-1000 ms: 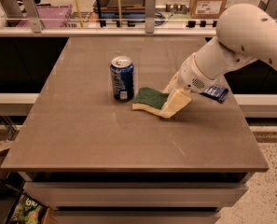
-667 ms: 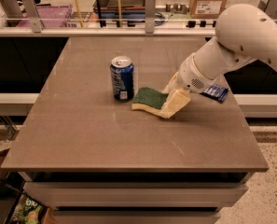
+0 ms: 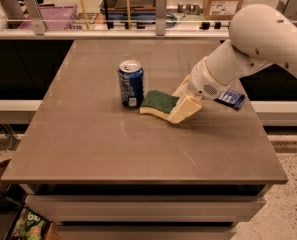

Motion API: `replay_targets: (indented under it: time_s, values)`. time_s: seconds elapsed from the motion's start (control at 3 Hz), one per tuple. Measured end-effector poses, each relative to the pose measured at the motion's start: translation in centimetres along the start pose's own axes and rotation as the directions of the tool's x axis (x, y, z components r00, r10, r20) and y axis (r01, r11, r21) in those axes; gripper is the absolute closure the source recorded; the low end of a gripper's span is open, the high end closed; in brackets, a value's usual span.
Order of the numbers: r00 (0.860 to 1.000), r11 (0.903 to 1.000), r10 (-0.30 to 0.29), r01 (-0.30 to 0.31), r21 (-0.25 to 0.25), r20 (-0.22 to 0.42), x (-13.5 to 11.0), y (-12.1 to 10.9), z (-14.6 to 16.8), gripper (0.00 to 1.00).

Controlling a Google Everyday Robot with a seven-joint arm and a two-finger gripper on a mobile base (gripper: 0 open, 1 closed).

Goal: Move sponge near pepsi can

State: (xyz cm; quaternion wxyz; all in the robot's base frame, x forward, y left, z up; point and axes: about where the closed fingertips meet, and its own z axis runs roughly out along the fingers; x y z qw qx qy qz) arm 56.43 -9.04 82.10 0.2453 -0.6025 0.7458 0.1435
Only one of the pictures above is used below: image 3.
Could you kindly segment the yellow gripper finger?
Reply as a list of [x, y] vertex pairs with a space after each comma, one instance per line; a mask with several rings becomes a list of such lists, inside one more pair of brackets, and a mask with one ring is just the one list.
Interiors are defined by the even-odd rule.
[[200, 99], [192, 96], [182, 96], [176, 103], [176, 106], [171, 110], [167, 120], [177, 124], [192, 116], [202, 108]]
[[187, 75], [185, 79], [181, 82], [179, 87], [173, 92], [174, 97], [180, 97], [187, 93], [189, 80], [190, 75]]

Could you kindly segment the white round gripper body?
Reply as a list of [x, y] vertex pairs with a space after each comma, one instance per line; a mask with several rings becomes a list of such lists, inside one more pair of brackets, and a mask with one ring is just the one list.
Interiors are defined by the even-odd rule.
[[227, 85], [219, 83], [210, 73], [206, 59], [203, 58], [191, 70], [188, 89], [204, 99], [214, 100], [228, 90]]

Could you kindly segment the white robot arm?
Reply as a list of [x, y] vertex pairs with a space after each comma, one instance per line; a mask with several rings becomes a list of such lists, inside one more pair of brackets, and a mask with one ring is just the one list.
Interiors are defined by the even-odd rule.
[[180, 123], [244, 76], [277, 64], [297, 78], [297, 27], [276, 9], [252, 4], [231, 19], [229, 38], [199, 61], [173, 93], [178, 101], [168, 120]]

